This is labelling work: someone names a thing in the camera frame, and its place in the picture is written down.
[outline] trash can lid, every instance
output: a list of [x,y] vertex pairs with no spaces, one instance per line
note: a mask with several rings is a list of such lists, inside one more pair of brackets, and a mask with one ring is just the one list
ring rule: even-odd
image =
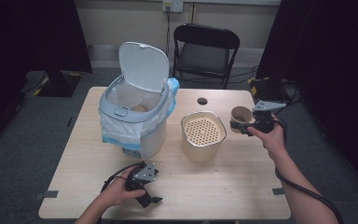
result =
[[169,61],[162,50],[126,42],[120,46],[118,58],[127,83],[147,91],[162,91],[169,76]]

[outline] perforated basket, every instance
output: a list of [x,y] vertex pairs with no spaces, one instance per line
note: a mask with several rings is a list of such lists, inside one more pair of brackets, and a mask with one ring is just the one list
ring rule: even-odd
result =
[[226,129],[214,112],[201,111],[182,119],[182,149],[191,161],[211,160],[226,136]]

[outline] white wall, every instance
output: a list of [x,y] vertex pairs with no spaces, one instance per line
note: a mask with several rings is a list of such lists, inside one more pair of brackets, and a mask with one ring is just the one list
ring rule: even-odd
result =
[[[118,61],[118,47],[127,41],[166,49],[167,15],[156,1],[76,1],[91,60]],[[235,65],[258,64],[278,6],[184,2],[183,13],[170,15],[170,52],[176,26],[193,22],[227,28],[241,39]]]

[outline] chair backrest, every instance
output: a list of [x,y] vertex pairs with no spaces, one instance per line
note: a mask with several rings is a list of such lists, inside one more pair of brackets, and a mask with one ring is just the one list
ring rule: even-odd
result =
[[173,32],[173,38],[175,46],[177,41],[181,41],[222,49],[238,49],[241,43],[232,31],[195,23],[178,26]]

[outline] hand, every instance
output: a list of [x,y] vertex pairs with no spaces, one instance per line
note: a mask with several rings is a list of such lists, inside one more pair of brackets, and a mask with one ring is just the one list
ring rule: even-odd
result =
[[273,160],[282,153],[287,153],[284,146],[283,128],[281,125],[275,123],[274,129],[270,133],[262,133],[254,127],[249,127],[247,131],[261,139],[264,148],[268,151],[269,157]]
[[126,179],[128,178],[130,172],[136,167],[131,167],[124,171],[121,176],[116,177],[116,179],[95,199],[105,206],[105,208],[115,206],[128,199],[134,199],[145,195],[146,191],[144,189],[136,189],[132,191],[127,191],[125,188]]

